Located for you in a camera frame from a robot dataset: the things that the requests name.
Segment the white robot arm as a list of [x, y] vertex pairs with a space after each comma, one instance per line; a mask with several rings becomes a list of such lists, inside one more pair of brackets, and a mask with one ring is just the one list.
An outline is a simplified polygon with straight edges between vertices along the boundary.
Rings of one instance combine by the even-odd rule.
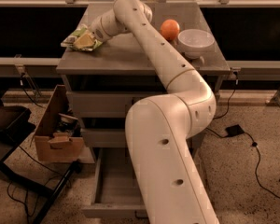
[[136, 102], [125, 136], [150, 224], [219, 224], [187, 139], [202, 132], [216, 113], [216, 98], [198, 71], [151, 25], [140, 0], [115, 0], [91, 24], [106, 42], [130, 32], [151, 61], [164, 95]]

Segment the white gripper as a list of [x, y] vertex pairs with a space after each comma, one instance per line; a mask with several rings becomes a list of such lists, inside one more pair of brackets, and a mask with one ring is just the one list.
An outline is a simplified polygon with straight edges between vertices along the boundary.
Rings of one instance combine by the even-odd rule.
[[[98, 16], [91, 23], [91, 31], [96, 39], [101, 42], [106, 42], [120, 34], [129, 33], [129, 30], [116, 18], [113, 10], [109, 10]], [[74, 42], [74, 47], [77, 49], [91, 47], [94, 45], [94, 41], [95, 39], [91, 34], [84, 33]]]

